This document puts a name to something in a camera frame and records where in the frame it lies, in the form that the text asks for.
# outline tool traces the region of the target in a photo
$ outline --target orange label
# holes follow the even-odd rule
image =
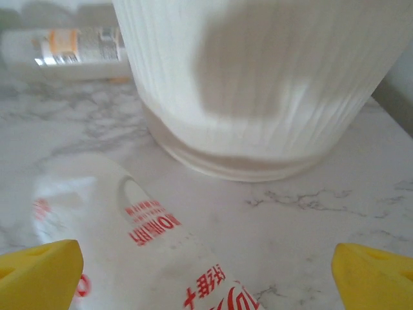
[[[48,40],[53,55],[77,52],[77,30],[52,30]]]

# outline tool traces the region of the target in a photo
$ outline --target white plastic bag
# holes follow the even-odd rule
[[[210,249],[100,155],[51,167],[36,183],[34,218],[42,242],[79,242],[81,310],[263,309]]]

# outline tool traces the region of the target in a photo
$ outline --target countertop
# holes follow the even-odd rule
[[[196,233],[267,309],[338,310],[339,242],[413,256],[413,142],[370,99],[325,160],[283,181],[192,171],[152,139],[133,84],[0,86],[0,253],[37,244],[32,185],[56,158],[105,153]]]

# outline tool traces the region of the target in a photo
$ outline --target wall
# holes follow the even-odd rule
[[[373,97],[413,137],[413,41],[379,84]]]
[[[0,30],[116,24],[111,0],[0,0]]]

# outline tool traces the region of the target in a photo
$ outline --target yellow object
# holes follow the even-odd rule
[[[67,310],[83,270],[75,240],[0,256],[1,310]]]
[[[332,272],[346,310],[413,310],[412,258],[342,243]]]

